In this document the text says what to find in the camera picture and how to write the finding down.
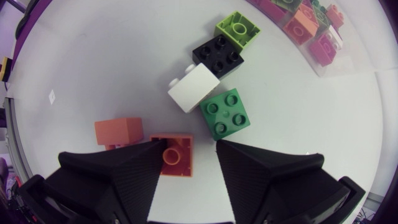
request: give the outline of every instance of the lime green lego brick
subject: lime green lego brick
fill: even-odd
[[[277,6],[295,13],[303,0],[271,0]]]
[[[215,141],[250,125],[236,89],[201,102],[200,109]]]
[[[320,34],[329,28],[330,22],[329,22],[328,17],[325,15],[325,13],[321,12],[321,10],[319,8],[313,7],[313,12],[315,13],[315,16],[317,17],[317,21],[319,24],[317,34]]]
[[[235,11],[216,25],[214,36],[223,34],[240,53],[260,33],[260,29]]]

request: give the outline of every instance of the white table surface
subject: white table surface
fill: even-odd
[[[8,91],[32,172],[48,177],[62,151],[103,151],[96,144],[95,121],[140,116],[145,140],[157,132],[195,137],[193,177],[161,176],[149,219],[233,221],[215,142],[201,112],[185,114],[167,85],[184,76],[192,50],[235,10],[262,32],[242,52],[245,62],[213,93],[237,88],[251,121],[225,139],[289,154],[321,153],[329,174],[347,175],[368,191],[382,140],[374,73],[318,77],[271,20],[238,0],[53,0],[21,50]]]

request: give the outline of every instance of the white surface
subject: white surface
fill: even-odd
[[[0,58],[12,58],[11,49],[15,40],[15,30],[23,13],[8,2],[0,10]]]
[[[189,113],[220,84],[220,81],[202,63],[188,66],[185,73],[179,82],[176,82],[176,79],[170,82],[168,94],[184,112]]]
[[[266,32],[242,52],[245,62],[212,93],[237,88],[251,120],[226,139],[291,154],[319,152],[334,178],[347,175],[369,190],[382,140],[373,72],[319,78],[271,20],[238,0],[54,0],[32,29],[10,77],[9,95],[16,99],[33,173],[50,175],[62,151],[102,151],[95,121],[140,116],[145,140],[165,131],[195,135],[193,177],[160,177],[149,219],[234,220],[215,142],[200,110],[185,114],[165,92],[192,63],[192,50],[210,40],[215,24],[237,9]],[[51,90],[57,93],[53,105]]]
[[[385,196],[398,166],[398,70],[377,73],[383,106],[383,139],[371,192]]]
[[[380,69],[398,67],[398,44],[390,22],[375,0],[336,0],[342,10],[349,12],[361,40],[369,53],[373,66]]]

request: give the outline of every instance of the toy brick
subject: toy brick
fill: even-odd
[[[313,7],[313,11],[315,16],[317,17],[317,21],[318,21],[318,31],[317,34],[321,34],[322,32],[324,32],[325,30],[327,30],[330,26],[330,22],[328,20],[328,17],[321,12],[321,10],[317,7]]]
[[[202,63],[190,65],[185,70],[185,77],[170,82],[168,94],[181,107],[189,113],[205,99],[220,81]]]
[[[153,134],[150,140],[166,139],[167,149],[163,152],[161,175],[192,177],[193,135],[192,134]]]
[[[129,146],[144,138],[141,118],[118,118],[94,123],[95,135],[99,145],[106,150],[116,146]]]
[[[295,13],[303,0],[271,0],[274,4]]]
[[[336,56],[336,50],[325,34],[319,36],[319,38],[310,45],[310,51],[322,67],[331,64]]]
[[[317,17],[315,16],[315,13],[312,10],[312,7],[308,7],[304,4],[301,4],[299,7],[299,10],[304,13],[304,15],[314,23],[314,25],[318,28],[319,24],[317,21]]]
[[[326,10],[326,15],[336,29],[339,29],[344,24],[344,15],[334,4],[331,4],[328,7]]]
[[[0,81],[8,82],[8,79],[11,74],[11,65],[12,65],[12,59],[4,57],[0,69]]]
[[[250,125],[236,89],[201,102],[200,109],[215,141]]]
[[[260,29],[244,17],[240,12],[235,11],[219,23],[217,23],[214,36],[223,34],[241,53],[257,35]]]
[[[192,59],[196,64],[203,63],[218,79],[244,62],[223,34],[193,50]]]
[[[318,27],[301,10],[297,10],[293,18],[283,27],[286,34],[299,45],[314,37],[317,29]]]
[[[320,7],[318,0],[311,0],[311,4],[313,7]]]
[[[330,26],[329,29],[324,32],[324,34],[333,44],[333,48],[335,50],[341,50],[341,48],[343,48],[343,40],[333,26]]]
[[[301,3],[307,7],[309,7],[310,9],[312,9],[312,4],[310,0],[303,0],[303,2]]]
[[[247,0],[255,5],[262,13],[270,17],[275,23],[280,22],[287,14],[286,9],[282,9],[271,0]]]

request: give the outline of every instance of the salmon lego brick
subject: salmon lego brick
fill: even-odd
[[[325,34],[310,45],[310,51],[322,67],[329,65],[333,62],[336,56],[336,50]]]
[[[302,45],[315,36],[318,27],[301,10],[297,10],[283,30],[297,44]]]
[[[163,152],[161,175],[192,177],[193,135],[159,133],[150,136],[150,140],[167,140],[167,149]]]
[[[344,15],[334,4],[328,7],[326,15],[335,29],[339,29],[342,25],[344,25]]]
[[[276,4],[272,3],[271,0],[248,0],[255,5],[262,13],[269,16],[274,22],[280,22],[283,17],[287,14],[287,10],[283,9]]]
[[[94,123],[97,143],[106,150],[129,146],[144,138],[141,118],[118,118]]]
[[[298,8],[300,11],[302,11],[303,13],[304,13],[304,15],[307,17],[307,18],[309,18],[313,23],[314,23],[314,25],[318,28],[319,27],[319,24],[318,24],[318,21],[317,21],[317,17],[315,16],[315,13],[314,13],[314,11],[312,10],[312,7],[308,7],[308,6],[306,6],[304,3],[303,4],[301,4],[300,6],[299,6],[299,8]]]

